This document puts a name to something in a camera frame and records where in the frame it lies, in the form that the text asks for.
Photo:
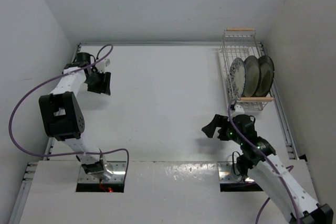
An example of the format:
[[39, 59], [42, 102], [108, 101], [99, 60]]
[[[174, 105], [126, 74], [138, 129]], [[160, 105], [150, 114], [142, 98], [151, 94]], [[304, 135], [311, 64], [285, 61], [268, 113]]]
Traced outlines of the blue floral ceramic plate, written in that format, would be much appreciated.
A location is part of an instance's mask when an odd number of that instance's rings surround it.
[[241, 58], [235, 58], [229, 69], [229, 91], [233, 98], [240, 98], [244, 93], [246, 68]]

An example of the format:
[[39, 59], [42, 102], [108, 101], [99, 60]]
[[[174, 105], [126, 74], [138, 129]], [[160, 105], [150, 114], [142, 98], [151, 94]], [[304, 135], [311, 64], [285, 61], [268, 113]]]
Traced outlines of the brown rim cream plate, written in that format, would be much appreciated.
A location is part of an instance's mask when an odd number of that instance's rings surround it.
[[243, 96], [253, 97], [256, 94], [261, 81], [261, 69], [258, 58], [254, 55], [250, 55], [244, 60], [244, 65], [246, 73]]

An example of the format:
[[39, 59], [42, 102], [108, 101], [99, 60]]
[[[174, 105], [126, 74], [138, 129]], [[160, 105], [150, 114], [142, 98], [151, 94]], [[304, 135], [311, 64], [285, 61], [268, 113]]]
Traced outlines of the black patterned rim plate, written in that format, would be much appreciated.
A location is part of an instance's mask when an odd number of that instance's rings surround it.
[[272, 87], [274, 80], [274, 63], [273, 60], [267, 55], [261, 56], [258, 59], [258, 62], [260, 65], [261, 80], [258, 90], [256, 91], [256, 96], [266, 97]]

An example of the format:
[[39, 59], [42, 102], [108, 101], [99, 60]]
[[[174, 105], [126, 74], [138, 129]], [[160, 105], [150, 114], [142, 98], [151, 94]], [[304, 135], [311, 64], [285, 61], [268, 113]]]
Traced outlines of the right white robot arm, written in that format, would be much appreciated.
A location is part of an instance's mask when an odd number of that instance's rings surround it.
[[237, 177], [251, 178], [278, 207], [288, 223], [332, 223], [334, 212], [320, 204], [295, 180], [275, 149], [255, 130], [255, 118], [241, 114], [232, 118], [215, 115], [202, 128], [208, 138], [218, 133], [221, 141], [237, 143], [242, 154], [233, 170]]

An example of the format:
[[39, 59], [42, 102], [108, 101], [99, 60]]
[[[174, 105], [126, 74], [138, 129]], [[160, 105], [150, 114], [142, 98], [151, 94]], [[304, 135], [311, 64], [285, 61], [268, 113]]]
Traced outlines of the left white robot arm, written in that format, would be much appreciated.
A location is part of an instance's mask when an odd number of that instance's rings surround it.
[[84, 136], [85, 118], [76, 96], [84, 83], [89, 92], [110, 95], [111, 73], [106, 71], [109, 63], [109, 59], [80, 52], [74, 62], [65, 66], [56, 87], [39, 98], [46, 134], [69, 146], [84, 172], [102, 181], [112, 178], [113, 167], [101, 149]]

